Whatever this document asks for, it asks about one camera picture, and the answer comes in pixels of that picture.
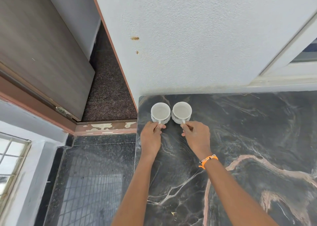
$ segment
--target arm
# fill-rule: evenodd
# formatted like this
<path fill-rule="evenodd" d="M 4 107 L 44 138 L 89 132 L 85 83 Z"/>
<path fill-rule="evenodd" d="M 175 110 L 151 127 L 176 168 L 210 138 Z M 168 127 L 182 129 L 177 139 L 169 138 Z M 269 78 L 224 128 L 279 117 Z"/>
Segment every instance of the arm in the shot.
<path fill-rule="evenodd" d="M 111 226 L 142 226 L 149 193 L 151 168 L 161 147 L 161 128 L 148 122 L 141 132 L 141 157 Z"/>
<path fill-rule="evenodd" d="M 199 160 L 212 155 L 209 128 L 200 122 L 181 125 L 189 147 Z M 216 159 L 205 163 L 210 182 L 234 226 L 278 226 L 277 223 L 244 191 L 231 174 Z"/>

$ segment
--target wooden door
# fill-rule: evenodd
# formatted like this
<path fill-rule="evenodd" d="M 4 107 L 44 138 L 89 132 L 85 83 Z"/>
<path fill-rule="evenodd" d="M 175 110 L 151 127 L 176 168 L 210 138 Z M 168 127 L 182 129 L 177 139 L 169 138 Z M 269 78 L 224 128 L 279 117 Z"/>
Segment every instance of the wooden door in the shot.
<path fill-rule="evenodd" d="M 0 70 L 81 120 L 94 70 L 50 0 L 0 0 Z"/>

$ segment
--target white cup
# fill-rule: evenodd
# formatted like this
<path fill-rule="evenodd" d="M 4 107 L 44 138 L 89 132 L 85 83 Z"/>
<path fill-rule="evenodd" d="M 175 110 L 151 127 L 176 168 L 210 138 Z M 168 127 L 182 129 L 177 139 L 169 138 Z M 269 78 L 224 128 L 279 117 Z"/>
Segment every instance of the white cup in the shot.
<path fill-rule="evenodd" d="M 171 118 L 171 109 L 168 104 L 159 102 L 151 108 L 151 119 L 159 124 L 166 124 Z"/>
<path fill-rule="evenodd" d="M 177 102 L 173 106 L 172 119 L 177 124 L 182 124 L 191 118 L 192 107 L 186 102 Z"/>

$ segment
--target hand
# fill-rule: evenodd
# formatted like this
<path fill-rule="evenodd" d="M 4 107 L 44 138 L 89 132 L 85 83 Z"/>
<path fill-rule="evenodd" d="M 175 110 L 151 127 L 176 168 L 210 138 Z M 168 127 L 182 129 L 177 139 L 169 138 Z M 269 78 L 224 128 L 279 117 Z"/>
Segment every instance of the hand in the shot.
<path fill-rule="evenodd" d="M 141 157 L 154 161 L 161 147 L 161 129 L 163 124 L 148 122 L 141 132 Z"/>
<path fill-rule="evenodd" d="M 211 156 L 209 127 L 200 122 L 186 122 L 180 125 L 183 128 L 182 136 L 186 137 L 189 147 L 199 160 Z"/>

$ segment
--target beaded bracelet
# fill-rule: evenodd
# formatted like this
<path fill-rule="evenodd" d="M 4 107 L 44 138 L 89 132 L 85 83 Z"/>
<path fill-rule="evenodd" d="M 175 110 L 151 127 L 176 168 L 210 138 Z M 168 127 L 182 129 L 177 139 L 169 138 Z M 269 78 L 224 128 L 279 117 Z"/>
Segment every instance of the beaded bracelet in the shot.
<path fill-rule="evenodd" d="M 217 158 L 217 156 L 216 156 L 215 154 L 214 154 L 214 155 L 211 155 L 211 156 L 208 156 L 208 157 L 206 157 L 205 159 L 199 161 L 199 162 L 201 163 L 201 166 L 199 165 L 199 167 L 200 167 L 200 168 L 203 168 L 203 169 L 206 169 L 206 168 L 204 167 L 205 163 L 206 163 L 209 159 L 213 159 L 213 158 L 218 160 L 218 158 Z"/>

